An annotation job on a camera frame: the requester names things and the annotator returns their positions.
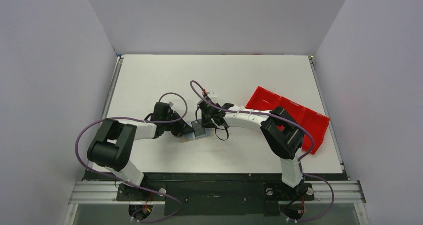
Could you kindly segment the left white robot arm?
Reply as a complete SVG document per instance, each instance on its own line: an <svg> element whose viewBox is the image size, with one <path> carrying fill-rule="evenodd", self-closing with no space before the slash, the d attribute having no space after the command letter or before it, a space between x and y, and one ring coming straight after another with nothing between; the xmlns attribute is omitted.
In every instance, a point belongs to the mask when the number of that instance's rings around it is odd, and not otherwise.
<svg viewBox="0 0 423 225"><path fill-rule="evenodd" d="M169 103L157 102L150 119L159 123L123 123L115 119L105 119L87 150L89 161L131 183L129 193L136 200L147 197L149 186L143 183L144 173L130 161L134 141L156 139L164 132L171 132L175 137L194 132Z"/></svg>

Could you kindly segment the dark grey credit card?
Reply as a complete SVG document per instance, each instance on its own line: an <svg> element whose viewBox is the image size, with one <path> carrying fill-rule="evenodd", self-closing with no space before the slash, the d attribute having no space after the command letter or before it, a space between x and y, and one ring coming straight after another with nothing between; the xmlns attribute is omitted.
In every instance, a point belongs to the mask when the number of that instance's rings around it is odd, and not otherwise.
<svg viewBox="0 0 423 225"><path fill-rule="evenodd" d="M194 136L195 136L195 138L199 138L199 137L205 136L207 134L205 128L203 128L201 126L201 124L198 123L197 121L193 121L191 123L191 126L194 129Z"/></svg>

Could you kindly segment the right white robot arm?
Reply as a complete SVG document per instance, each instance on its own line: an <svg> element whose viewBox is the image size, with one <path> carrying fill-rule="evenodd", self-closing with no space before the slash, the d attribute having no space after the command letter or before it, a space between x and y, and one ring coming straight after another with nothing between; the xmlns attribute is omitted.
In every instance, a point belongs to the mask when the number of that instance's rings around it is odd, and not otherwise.
<svg viewBox="0 0 423 225"><path fill-rule="evenodd" d="M258 111L241 108L230 103L220 107L209 98L200 101L197 108L202 113L201 123L204 128L223 126L240 127L261 132L272 152L281 160L282 194L293 199L301 193L303 182L302 166L297 152L303 144L305 133L298 128L292 116L282 107L273 110Z"/></svg>

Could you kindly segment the beige leather card holder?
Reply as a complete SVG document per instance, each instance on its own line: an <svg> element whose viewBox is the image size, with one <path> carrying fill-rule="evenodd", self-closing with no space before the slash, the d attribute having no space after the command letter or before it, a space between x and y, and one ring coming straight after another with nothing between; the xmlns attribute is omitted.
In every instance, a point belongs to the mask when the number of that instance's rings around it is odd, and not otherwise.
<svg viewBox="0 0 423 225"><path fill-rule="evenodd" d="M213 134L212 134L212 129L210 129L210 128L205 128L205 130L206 130L206 132L207 132L207 134L206 134L205 136L201 136L201 137L199 137L199 138L195 138L195 136L194 136L194 131L193 131L193 132L191 132L191 133L188 133L188 134L183 135L183 136L180 138L180 142L184 143L184 142L188 142L188 141L193 141L193 140L203 139L203 138L211 137L211 136L213 135Z"/></svg>

